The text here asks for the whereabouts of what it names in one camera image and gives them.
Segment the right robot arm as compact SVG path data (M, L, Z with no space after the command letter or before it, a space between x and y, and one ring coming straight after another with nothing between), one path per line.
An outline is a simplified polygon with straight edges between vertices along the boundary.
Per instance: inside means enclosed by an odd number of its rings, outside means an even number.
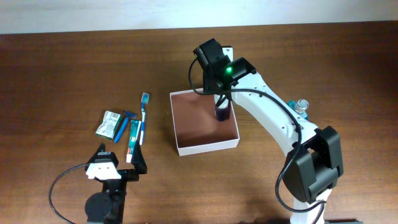
M193 50L203 70L202 96L213 96L218 121L229 117L232 103L248 111L274 138L285 155L275 196L292 212L291 223L325 223L327 198L343 175L340 135L320 129L305 116L306 106L290 106L265 83L245 58L231 60L210 39Z

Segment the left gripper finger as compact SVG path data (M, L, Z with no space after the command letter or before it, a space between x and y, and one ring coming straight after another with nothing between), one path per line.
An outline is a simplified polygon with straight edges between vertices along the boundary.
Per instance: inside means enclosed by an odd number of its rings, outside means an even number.
M98 154L100 152L104 152L105 151L105 144L101 143L98 147L98 149L95 151L95 153L91 156L91 158L88 160L87 164L91 164L94 163L94 161L96 160L96 158L98 157Z
M147 165L142 155L141 145L136 142L131 152L131 164L138 174L147 174Z

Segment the blue Listerine mouthwash bottle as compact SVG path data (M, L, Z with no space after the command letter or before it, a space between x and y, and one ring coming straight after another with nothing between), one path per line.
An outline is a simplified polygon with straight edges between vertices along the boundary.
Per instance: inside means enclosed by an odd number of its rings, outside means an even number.
M306 110L309 107L309 102L305 99L300 99L298 101L288 101L287 105L291 107L297 114L299 114L304 119L308 120L308 114Z

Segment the dark purple pump bottle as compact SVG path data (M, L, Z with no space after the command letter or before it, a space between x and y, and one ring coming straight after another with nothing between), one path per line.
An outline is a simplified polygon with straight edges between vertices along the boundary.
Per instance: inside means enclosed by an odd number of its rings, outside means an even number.
M215 103L215 116L218 121L226 121L230 117L231 105L229 99L219 99Z

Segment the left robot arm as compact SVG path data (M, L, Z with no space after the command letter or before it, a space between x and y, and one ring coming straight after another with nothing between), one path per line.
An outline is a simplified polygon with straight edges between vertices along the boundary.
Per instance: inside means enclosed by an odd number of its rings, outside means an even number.
M124 204L127 195L127 183L137 182L139 176L147 173L147 165L136 143L132 149L132 169L117 169L118 158L114 152L107 152L105 144L100 144L97 151L85 166L89 179L102 183L102 190L90 196L85 203L87 223L123 222Z

